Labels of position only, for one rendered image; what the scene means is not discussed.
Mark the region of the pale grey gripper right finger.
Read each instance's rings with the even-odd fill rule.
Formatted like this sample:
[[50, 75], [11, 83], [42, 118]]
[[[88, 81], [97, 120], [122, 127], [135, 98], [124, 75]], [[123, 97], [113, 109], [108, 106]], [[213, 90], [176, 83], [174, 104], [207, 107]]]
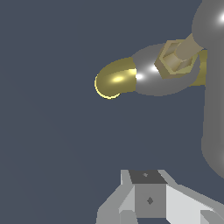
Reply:
[[171, 224], [224, 224], [224, 205], [195, 192], [164, 170], [150, 171], [151, 218], [165, 218]]

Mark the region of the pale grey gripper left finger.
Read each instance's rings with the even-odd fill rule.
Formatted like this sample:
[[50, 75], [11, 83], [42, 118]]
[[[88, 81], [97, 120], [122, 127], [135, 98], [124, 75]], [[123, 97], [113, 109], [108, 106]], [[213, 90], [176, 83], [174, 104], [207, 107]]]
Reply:
[[149, 218], [150, 171], [121, 170], [121, 184], [97, 211], [95, 224], [138, 224]]

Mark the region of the grey faucet with gold spout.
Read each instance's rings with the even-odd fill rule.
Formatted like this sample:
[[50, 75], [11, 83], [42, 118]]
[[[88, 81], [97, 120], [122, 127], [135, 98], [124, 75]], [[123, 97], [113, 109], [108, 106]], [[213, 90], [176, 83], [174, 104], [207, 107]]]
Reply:
[[154, 63], [164, 44], [149, 45], [131, 57], [106, 65], [95, 77], [96, 92], [107, 100], [122, 93], [164, 96], [176, 94], [190, 86], [205, 86], [207, 50], [197, 54], [189, 74], [180, 78], [162, 79]]

